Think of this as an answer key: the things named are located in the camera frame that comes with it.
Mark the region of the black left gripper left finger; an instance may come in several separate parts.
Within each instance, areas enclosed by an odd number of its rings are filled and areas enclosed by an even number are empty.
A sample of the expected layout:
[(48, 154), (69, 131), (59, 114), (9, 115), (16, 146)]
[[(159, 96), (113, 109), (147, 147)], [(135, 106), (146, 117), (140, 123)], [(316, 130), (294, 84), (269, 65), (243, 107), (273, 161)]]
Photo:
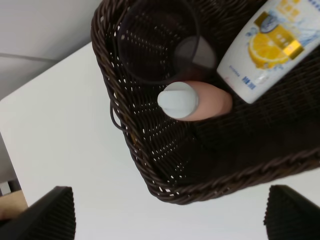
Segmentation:
[(73, 240), (76, 235), (73, 189), (56, 186), (13, 219), (0, 221), (2, 240)]

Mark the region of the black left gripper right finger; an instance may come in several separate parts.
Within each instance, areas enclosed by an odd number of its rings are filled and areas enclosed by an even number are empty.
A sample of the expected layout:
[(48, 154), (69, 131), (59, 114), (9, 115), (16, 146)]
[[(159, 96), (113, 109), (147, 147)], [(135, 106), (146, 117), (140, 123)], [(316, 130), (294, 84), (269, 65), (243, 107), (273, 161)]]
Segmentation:
[(263, 223), (269, 240), (318, 240), (320, 207), (287, 185), (272, 185)]

